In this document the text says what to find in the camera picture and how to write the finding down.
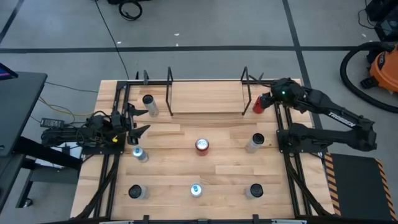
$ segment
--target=silver can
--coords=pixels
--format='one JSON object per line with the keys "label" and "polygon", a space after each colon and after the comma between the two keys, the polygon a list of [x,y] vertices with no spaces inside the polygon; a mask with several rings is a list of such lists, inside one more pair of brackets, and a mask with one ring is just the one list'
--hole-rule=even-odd
{"label": "silver can", "polygon": [[264,143],[264,136],[260,133],[253,134],[252,138],[244,147],[247,153],[255,153]]}
{"label": "silver can", "polygon": [[157,109],[155,99],[152,95],[145,95],[142,97],[142,102],[145,108],[147,108],[149,116],[154,118],[159,115],[159,109]]}
{"label": "silver can", "polygon": [[146,162],[149,159],[148,154],[139,146],[133,147],[131,154],[140,162]]}
{"label": "silver can", "polygon": [[194,184],[191,186],[191,194],[194,197],[200,197],[201,196],[201,187],[199,184]]}
{"label": "silver can", "polygon": [[145,186],[134,184],[129,189],[129,196],[133,199],[145,199],[147,198],[148,189]]}
{"label": "silver can", "polygon": [[259,184],[252,184],[252,186],[244,190],[244,194],[248,199],[259,198],[263,193],[262,187]]}

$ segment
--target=yellow cable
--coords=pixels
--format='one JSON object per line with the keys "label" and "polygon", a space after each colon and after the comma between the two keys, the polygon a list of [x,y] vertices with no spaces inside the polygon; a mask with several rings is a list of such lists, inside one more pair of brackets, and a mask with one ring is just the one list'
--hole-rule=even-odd
{"label": "yellow cable", "polygon": [[41,96],[39,96],[39,101],[42,102],[42,103],[44,103],[45,105],[47,105],[49,108],[51,108],[51,109],[53,109],[53,110],[55,110],[55,111],[58,111],[58,112],[60,112],[60,113],[70,114],[70,115],[74,115],[74,116],[91,116],[91,115],[92,115],[92,113],[87,113],[87,114],[73,114],[73,113],[68,112],[68,111],[56,109],[56,108],[54,108],[52,105],[48,104]]}

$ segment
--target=orange vacuum cleaner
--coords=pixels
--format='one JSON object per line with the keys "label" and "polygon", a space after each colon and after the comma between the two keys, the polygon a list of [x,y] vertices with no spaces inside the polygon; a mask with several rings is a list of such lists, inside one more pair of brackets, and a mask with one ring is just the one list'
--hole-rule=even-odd
{"label": "orange vacuum cleaner", "polygon": [[361,44],[348,52],[340,65],[340,76],[344,85],[355,95],[364,101],[367,101],[371,105],[392,113],[398,113],[398,107],[385,104],[370,97],[354,86],[348,79],[347,64],[355,54],[362,50],[369,51],[366,58],[371,64],[371,67],[369,69],[370,77],[361,81],[361,86],[364,89],[379,86],[389,91],[398,92],[398,48],[396,45],[390,45],[385,42],[369,42]]}

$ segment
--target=vacuum hose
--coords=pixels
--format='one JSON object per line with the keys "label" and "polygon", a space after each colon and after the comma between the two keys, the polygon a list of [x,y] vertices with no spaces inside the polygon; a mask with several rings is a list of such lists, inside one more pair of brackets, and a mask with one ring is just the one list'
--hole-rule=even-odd
{"label": "vacuum hose", "polygon": [[391,46],[391,45],[389,45],[387,43],[384,43],[384,42],[368,42],[368,43],[364,43],[364,44],[359,45],[354,50],[348,52],[348,54],[344,57],[343,61],[341,62],[341,65],[340,65],[340,76],[341,76],[341,79],[342,79],[344,85],[350,91],[352,91],[355,95],[360,97],[362,100],[364,100],[364,101],[370,103],[371,105],[373,105],[375,107],[378,107],[378,108],[380,108],[382,110],[385,110],[385,111],[388,111],[388,112],[391,112],[391,113],[398,113],[398,107],[385,104],[383,102],[380,102],[380,101],[370,97],[369,95],[365,94],[363,91],[358,89],[356,86],[354,86],[351,83],[351,81],[348,79],[348,76],[347,76],[347,64],[351,60],[351,58],[355,54],[357,54],[359,51],[361,51],[361,50],[373,50],[373,49],[378,49],[380,51],[391,52],[392,50],[394,50],[394,46]]}

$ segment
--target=black metal frame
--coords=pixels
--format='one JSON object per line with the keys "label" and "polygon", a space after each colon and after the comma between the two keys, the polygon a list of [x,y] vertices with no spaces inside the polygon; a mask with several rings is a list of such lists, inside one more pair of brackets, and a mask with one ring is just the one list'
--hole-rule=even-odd
{"label": "black metal frame", "polygon": [[[247,80],[243,80],[243,76],[246,74]],[[248,92],[249,92],[249,103],[245,107],[245,110],[243,114],[246,112],[248,106],[250,105],[251,102],[251,91],[250,91],[250,84],[271,84],[273,80],[261,80],[259,82],[256,82],[254,80],[249,80],[248,79],[248,70],[245,67],[241,81],[243,85],[247,84],[248,85]],[[120,97],[120,90],[122,88],[125,88],[125,94],[124,94],[124,101],[123,105],[127,105],[128,103],[128,98],[129,98],[129,89],[131,86],[134,85],[166,85],[166,103],[170,112],[170,115],[172,115],[171,109],[169,102],[167,101],[168,96],[169,96],[169,85],[173,82],[173,77],[171,73],[171,69],[168,69],[168,74],[167,74],[167,80],[149,80],[149,77],[146,78],[146,80],[134,80],[134,81],[118,81],[117,84],[117,89],[115,93],[115,99],[114,99],[114,104],[113,104],[113,110],[116,110],[119,105],[119,97]],[[179,80],[179,82],[197,82],[199,80]],[[211,82],[212,80],[200,80],[201,82]],[[280,104],[276,103],[275,105],[275,114],[277,118],[277,124],[278,124],[278,129],[283,129],[283,121],[282,121],[282,115],[280,112]],[[290,110],[286,107],[285,109],[285,115],[287,119],[288,126],[292,124],[292,117],[290,114]],[[241,223],[241,224],[260,224],[260,223],[284,223],[284,221],[287,221],[285,223],[295,223],[293,221],[297,221],[297,223],[306,223],[306,222],[301,222],[300,220],[311,220],[311,223],[398,223],[394,221],[382,221],[382,220],[353,220],[353,219],[347,219],[347,218],[341,218],[341,217],[333,217],[333,216],[319,216],[319,217],[314,217],[312,216],[311,213],[311,206],[310,203],[308,202],[309,199],[306,197],[306,195],[310,195],[312,199],[314,199],[313,195],[307,190],[303,190],[302,187],[305,187],[305,179],[304,179],[304,174],[303,174],[303,169],[302,169],[302,163],[300,160],[300,156],[298,153],[294,154],[294,159],[296,163],[296,170],[297,174],[292,174],[291,169],[292,168],[292,163],[290,161],[290,155],[288,153],[283,153],[284,161],[285,161],[285,166],[287,169],[287,179],[289,182],[289,191],[290,191],[290,196],[292,200],[292,206],[293,206],[293,211],[294,211],[294,216],[296,220],[277,220],[277,219],[259,219],[259,216],[254,214],[253,219],[247,219],[247,220],[149,220],[149,216],[144,215],[142,220],[134,220],[134,223],[136,224],[148,224],[148,223],[153,223],[153,224],[166,224],[166,223],[197,223],[197,224],[205,224],[205,223],[214,223],[214,224],[225,224],[225,223]],[[120,155],[115,155],[114,156],[114,161],[113,161],[113,166],[111,170],[109,171],[109,174],[106,175],[106,169],[108,168],[109,164],[109,156],[105,155],[104,160],[103,160],[103,165],[101,168],[101,176],[99,180],[99,191],[101,190],[102,192],[104,189],[107,187],[107,185],[104,185],[105,182],[109,183],[109,178],[111,178],[110,182],[110,188],[109,188],[109,197],[108,197],[108,202],[106,205],[106,215],[105,217],[99,217],[100,214],[100,208],[101,208],[101,197],[102,195],[99,195],[99,199],[97,198],[97,203],[95,205],[94,214],[93,218],[88,218],[88,215],[91,213],[86,214],[82,219],[72,219],[69,221],[65,222],[57,222],[57,223],[99,223],[99,220],[102,221],[110,221],[111,220],[111,213],[112,213],[112,207],[113,207],[113,199],[114,199],[114,194],[115,194],[115,186],[116,186],[116,178],[117,178],[117,172],[118,172],[118,167],[119,167],[119,159]],[[300,214],[300,209],[299,209],[299,203],[297,200],[297,193],[295,190],[295,181],[298,184],[298,186],[302,189],[303,193],[303,199],[304,199],[304,207],[305,207],[305,213],[306,215],[301,215]]]}

